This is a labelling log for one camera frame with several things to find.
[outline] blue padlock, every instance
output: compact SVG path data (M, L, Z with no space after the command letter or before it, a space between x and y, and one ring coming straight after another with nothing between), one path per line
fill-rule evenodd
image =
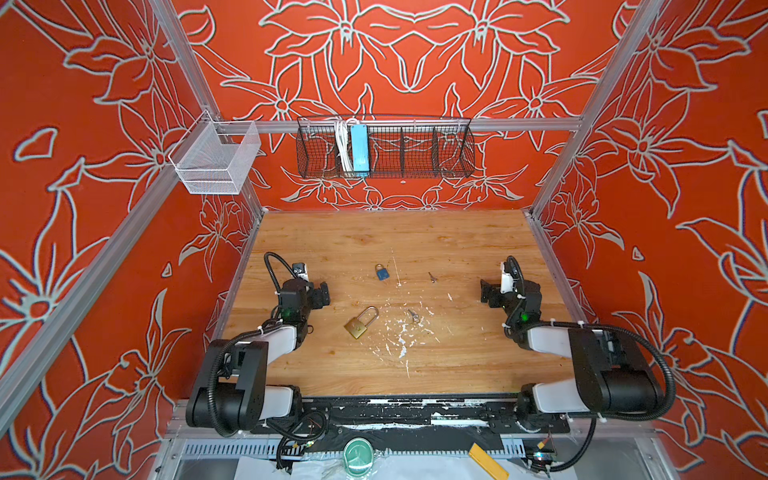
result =
M389 278L389 272L386 271L386 268L384 268L381 263L376 265L376 276L379 280L386 280Z

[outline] orange wall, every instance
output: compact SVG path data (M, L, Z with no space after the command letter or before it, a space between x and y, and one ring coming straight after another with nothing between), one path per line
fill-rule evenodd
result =
M0 441L0 476L145 478L252 226L240 198L177 184Z
M768 475L768 5L668 2L545 213L589 319L668 358L683 478Z
M0 374L200 109L149 5L0 7ZM3 478L143 478L253 219L180 184L0 440Z
M634 11L621 0L174 4L224 117L260 120L578 116ZM477 135L478 170L462 180L323 181L297 177L294 139L270 134L250 179L277 210L518 208L567 136Z
M0 8L0 375L200 113L151 11L71 3Z

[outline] wooden table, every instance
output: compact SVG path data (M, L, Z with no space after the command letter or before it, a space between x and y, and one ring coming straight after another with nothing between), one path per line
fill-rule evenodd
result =
M224 338L255 329L276 305L262 258L270 250L306 263L331 295L330 306L312 311L304 344L270 365L270 384L312 396L489 393L573 376L571 360L505 338L503 311L479 301L480 279L498 283L500 262L513 255L541 284L543 318L570 321L519 210L268 213ZM377 263L388 280L376 278ZM272 264L282 283L288 273ZM343 326L370 305L380 316L355 340Z

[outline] white cable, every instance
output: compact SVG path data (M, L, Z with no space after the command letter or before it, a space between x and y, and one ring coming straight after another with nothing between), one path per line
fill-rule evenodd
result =
M336 146L339 148L339 159L341 160L341 168L345 172L354 171L355 168L352 165L352 160L347 154L347 147L349 146L349 126L351 124L360 123L356 118L349 118L346 121L338 118L333 127L336 130Z

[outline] wire basket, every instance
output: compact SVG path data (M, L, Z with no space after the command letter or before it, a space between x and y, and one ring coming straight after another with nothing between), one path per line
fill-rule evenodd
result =
M459 178L475 172L475 138L469 118L369 115L369 170L345 171L336 144L336 122L353 118L300 117L296 161L304 178ZM352 142L347 145L352 158Z
M218 133L220 123L204 112L187 131L192 136L197 134L191 145L179 147L169 156L191 194L238 194L259 153L261 138L255 123L250 122L240 143L235 143L230 135Z

